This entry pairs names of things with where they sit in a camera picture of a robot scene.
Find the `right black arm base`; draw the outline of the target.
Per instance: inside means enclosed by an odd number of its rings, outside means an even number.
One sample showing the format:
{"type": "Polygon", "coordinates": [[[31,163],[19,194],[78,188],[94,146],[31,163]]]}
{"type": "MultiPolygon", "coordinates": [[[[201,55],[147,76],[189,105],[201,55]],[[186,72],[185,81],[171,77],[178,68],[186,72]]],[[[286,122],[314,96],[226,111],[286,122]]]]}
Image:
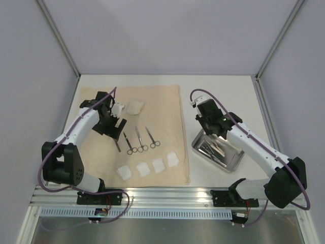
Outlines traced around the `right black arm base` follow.
{"type": "Polygon", "coordinates": [[[211,190],[214,207],[259,207],[257,199],[243,199],[229,190],[211,190]]]}

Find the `white gauze pad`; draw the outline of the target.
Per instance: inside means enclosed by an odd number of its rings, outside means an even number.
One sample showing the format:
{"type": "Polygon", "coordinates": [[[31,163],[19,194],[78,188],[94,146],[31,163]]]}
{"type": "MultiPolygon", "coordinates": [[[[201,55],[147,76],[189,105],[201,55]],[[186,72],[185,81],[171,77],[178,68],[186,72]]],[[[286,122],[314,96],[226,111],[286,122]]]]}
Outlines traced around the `white gauze pad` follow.
{"type": "Polygon", "coordinates": [[[146,177],[151,174],[151,170],[146,162],[140,162],[136,168],[140,173],[140,177],[146,177]]]}
{"type": "Polygon", "coordinates": [[[152,165],[156,173],[161,173],[166,169],[162,158],[154,159],[152,165]]]}
{"type": "Polygon", "coordinates": [[[167,161],[168,161],[168,166],[169,167],[175,167],[179,164],[179,159],[176,155],[176,153],[173,151],[173,152],[169,152],[167,154],[167,161]]]}
{"type": "Polygon", "coordinates": [[[119,167],[117,169],[117,173],[120,175],[120,177],[126,181],[130,178],[132,178],[133,174],[132,174],[132,171],[130,170],[129,166],[127,165],[124,165],[122,167],[119,167]]]}

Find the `steel surgical scissors middle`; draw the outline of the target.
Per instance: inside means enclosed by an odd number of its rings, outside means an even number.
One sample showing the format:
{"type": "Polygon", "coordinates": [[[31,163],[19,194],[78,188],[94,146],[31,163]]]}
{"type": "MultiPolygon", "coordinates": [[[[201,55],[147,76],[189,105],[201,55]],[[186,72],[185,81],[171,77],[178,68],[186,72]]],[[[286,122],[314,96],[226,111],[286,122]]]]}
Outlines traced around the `steel surgical scissors middle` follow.
{"type": "Polygon", "coordinates": [[[140,135],[140,132],[139,132],[139,129],[137,126],[135,126],[135,130],[136,130],[137,138],[138,138],[138,141],[140,144],[140,146],[138,147],[138,152],[142,153],[144,151],[147,151],[148,146],[143,144],[143,141],[142,141],[142,138],[141,138],[141,135],[140,135]]]}

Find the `steel tweezers pair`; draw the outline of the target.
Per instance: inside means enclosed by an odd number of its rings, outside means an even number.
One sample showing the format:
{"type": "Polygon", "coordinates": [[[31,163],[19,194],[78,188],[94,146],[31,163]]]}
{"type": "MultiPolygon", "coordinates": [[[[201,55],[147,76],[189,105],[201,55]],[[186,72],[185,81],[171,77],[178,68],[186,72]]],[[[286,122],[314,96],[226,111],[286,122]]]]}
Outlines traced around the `steel tweezers pair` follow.
{"type": "Polygon", "coordinates": [[[221,161],[225,157],[225,152],[218,144],[210,138],[204,138],[199,145],[199,151],[205,154],[213,161],[221,161]]]}

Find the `beige cloth mat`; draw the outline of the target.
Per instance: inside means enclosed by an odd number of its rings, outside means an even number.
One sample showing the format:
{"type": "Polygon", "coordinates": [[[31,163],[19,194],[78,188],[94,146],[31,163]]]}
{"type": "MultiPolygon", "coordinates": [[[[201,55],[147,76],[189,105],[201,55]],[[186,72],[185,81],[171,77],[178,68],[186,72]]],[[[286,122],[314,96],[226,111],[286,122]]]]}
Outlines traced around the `beige cloth mat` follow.
{"type": "Polygon", "coordinates": [[[87,173],[107,187],[164,187],[189,183],[185,126],[179,86],[118,87],[116,101],[143,102],[127,120],[118,143],[90,131],[79,152],[87,173]]]}

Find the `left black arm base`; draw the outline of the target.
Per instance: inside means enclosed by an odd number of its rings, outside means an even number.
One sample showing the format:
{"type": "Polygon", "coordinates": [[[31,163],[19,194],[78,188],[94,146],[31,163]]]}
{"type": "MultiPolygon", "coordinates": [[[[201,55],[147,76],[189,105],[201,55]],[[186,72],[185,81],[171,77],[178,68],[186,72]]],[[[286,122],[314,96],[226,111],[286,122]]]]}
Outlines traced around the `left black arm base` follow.
{"type": "Polygon", "coordinates": [[[104,194],[95,195],[78,192],[77,205],[121,205],[122,190],[105,189],[103,193],[104,194]]]}

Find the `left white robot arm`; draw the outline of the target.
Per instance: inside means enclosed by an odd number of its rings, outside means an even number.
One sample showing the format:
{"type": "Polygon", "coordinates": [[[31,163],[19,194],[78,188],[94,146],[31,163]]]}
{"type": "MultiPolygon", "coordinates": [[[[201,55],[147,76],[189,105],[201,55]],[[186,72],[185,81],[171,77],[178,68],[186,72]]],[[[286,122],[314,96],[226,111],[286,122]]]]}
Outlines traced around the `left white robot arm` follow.
{"type": "Polygon", "coordinates": [[[63,184],[63,190],[73,188],[84,192],[96,204],[105,201],[105,183],[85,171],[78,147],[90,131],[118,142],[127,121],[120,117],[124,105],[116,102],[115,95],[114,88],[109,93],[99,91],[94,99],[83,101],[68,129],[53,142],[45,142],[42,145],[38,183],[43,190],[51,192],[44,183],[52,182],[63,184]]]}

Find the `black tipped surgical scissors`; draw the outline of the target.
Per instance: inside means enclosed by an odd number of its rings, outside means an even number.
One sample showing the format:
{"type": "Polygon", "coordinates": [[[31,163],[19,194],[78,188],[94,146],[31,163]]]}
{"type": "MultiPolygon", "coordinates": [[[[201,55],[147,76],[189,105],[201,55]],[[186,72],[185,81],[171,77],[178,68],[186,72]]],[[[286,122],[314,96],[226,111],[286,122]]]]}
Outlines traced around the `black tipped surgical scissors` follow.
{"type": "Polygon", "coordinates": [[[127,150],[127,154],[128,155],[132,155],[133,153],[136,153],[138,151],[138,149],[136,147],[132,147],[127,135],[125,132],[123,132],[124,138],[126,140],[126,143],[128,145],[128,150],[127,150]]]}

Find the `aluminium frame post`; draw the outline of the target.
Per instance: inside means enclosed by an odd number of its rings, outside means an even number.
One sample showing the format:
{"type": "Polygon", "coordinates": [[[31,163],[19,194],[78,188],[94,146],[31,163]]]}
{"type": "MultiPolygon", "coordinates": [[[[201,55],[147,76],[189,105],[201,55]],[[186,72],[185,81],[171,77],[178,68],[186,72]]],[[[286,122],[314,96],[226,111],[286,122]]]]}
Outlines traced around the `aluminium frame post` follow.
{"type": "Polygon", "coordinates": [[[270,50],[268,51],[266,57],[264,58],[258,72],[255,75],[255,79],[257,82],[260,82],[262,75],[266,71],[268,65],[272,61],[273,57],[275,56],[277,50],[280,48],[282,42],[284,41],[286,35],[288,34],[290,28],[294,24],[295,20],[297,19],[299,13],[302,11],[306,0],[298,0],[295,2],[292,10],[290,11],[288,17],[286,18],[282,28],[280,29],[275,41],[273,42],[270,50]]]}
{"type": "Polygon", "coordinates": [[[80,79],[81,73],[79,71],[79,69],[77,68],[77,65],[71,55],[71,53],[69,52],[69,49],[54,21],[54,18],[52,17],[46,3],[44,0],[35,0],[36,5],[39,8],[39,11],[41,12],[44,20],[46,21],[51,33],[53,34],[54,39],[56,40],[57,44],[59,45],[65,59],[67,60],[71,70],[73,71],[73,73],[75,74],[75,76],[77,77],[77,79],[80,79]]]}

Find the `steel forceps dark handle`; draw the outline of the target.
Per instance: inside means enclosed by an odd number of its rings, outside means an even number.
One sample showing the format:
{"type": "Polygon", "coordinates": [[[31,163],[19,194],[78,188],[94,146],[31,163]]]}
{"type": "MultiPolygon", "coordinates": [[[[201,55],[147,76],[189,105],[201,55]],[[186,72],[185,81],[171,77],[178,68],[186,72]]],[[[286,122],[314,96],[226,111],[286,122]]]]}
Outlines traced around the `steel forceps dark handle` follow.
{"type": "Polygon", "coordinates": [[[121,152],[120,146],[118,145],[117,141],[115,141],[115,144],[116,144],[116,147],[117,147],[118,151],[121,152]]]}

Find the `steel surgical scissors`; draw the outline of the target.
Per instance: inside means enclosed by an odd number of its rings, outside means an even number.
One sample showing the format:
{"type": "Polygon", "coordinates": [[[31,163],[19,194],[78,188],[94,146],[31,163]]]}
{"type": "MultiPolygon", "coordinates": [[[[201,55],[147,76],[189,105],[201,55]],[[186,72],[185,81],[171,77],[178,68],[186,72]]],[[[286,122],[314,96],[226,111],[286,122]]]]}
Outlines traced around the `steel surgical scissors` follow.
{"type": "Polygon", "coordinates": [[[138,138],[138,141],[140,144],[140,146],[138,147],[138,152],[142,153],[144,151],[147,151],[148,146],[143,144],[143,141],[142,141],[142,138],[141,138],[141,135],[140,135],[140,132],[139,132],[139,129],[137,126],[135,126],[135,130],[136,130],[137,138],[138,138]]]}
{"type": "Polygon", "coordinates": [[[150,148],[156,148],[156,147],[159,147],[160,146],[160,141],[158,140],[155,140],[151,134],[151,132],[149,131],[149,129],[147,127],[145,127],[146,129],[146,132],[151,140],[151,143],[150,143],[150,148]]]}

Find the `left aluminium frame post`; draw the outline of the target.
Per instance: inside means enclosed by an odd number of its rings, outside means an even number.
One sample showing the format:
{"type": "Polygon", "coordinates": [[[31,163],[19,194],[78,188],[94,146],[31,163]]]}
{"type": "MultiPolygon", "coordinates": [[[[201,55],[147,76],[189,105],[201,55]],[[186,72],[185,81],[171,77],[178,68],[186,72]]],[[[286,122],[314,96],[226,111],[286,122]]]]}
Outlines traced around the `left aluminium frame post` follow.
{"type": "Polygon", "coordinates": [[[71,55],[71,53],[69,52],[69,49],[54,21],[54,18],[52,17],[46,3],[44,0],[35,0],[36,5],[39,8],[39,11],[41,12],[44,20],[46,21],[51,33],[53,34],[54,39],[56,40],[57,44],[59,45],[65,59],[67,60],[71,70],[73,71],[73,73],[75,74],[75,76],[77,77],[77,79],[80,79],[81,73],[79,71],[79,69],[77,68],[77,65],[71,55]]]}

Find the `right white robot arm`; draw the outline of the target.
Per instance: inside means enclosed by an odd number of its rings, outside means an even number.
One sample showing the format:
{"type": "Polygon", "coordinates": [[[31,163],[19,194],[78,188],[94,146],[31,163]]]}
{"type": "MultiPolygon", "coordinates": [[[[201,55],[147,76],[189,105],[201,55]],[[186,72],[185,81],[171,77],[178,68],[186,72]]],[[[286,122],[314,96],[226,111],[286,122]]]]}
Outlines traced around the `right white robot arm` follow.
{"type": "Polygon", "coordinates": [[[206,135],[222,137],[243,150],[267,175],[266,179],[241,178],[229,187],[235,206],[247,199],[266,198],[278,208],[293,204],[307,189],[306,166],[299,157],[291,159],[260,140],[236,114],[223,113],[213,99],[200,96],[192,101],[196,120],[206,135]]]}

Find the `stainless steel tray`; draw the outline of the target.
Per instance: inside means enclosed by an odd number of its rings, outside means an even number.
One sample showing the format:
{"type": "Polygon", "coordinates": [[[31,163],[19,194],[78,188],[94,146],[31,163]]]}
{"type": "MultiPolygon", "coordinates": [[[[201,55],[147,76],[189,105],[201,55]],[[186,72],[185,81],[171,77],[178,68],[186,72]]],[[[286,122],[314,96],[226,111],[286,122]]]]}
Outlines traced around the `stainless steel tray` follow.
{"type": "Polygon", "coordinates": [[[237,170],[238,165],[242,161],[245,152],[238,147],[234,146],[228,140],[223,139],[222,137],[218,137],[216,135],[206,135],[205,131],[201,129],[193,142],[191,143],[191,148],[195,154],[197,154],[201,159],[209,162],[210,164],[218,167],[219,169],[232,173],[237,170]],[[225,157],[223,160],[213,161],[205,154],[199,151],[199,145],[204,138],[210,138],[215,141],[218,146],[225,152],[225,157]]]}

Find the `aluminium front rail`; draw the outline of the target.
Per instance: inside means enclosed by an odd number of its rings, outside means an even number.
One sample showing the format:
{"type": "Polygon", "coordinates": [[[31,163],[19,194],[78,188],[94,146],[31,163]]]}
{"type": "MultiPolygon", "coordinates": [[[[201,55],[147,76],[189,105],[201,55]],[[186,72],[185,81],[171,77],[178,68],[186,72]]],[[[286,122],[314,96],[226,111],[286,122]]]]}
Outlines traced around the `aluminium front rail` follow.
{"type": "MultiPolygon", "coordinates": [[[[116,197],[117,203],[127,204],[144,208],[200,208],[213,207],[220,197],[211,194],[212,188],[189,188],[189,187],[149,187],[149,188],[126,188],[128,194],[116,197]]],[[[82,197],[77,191],[68,189],[58,193],[49,193],[36,187],[30,206],[94,206],[89,197],[82,197]]]]}

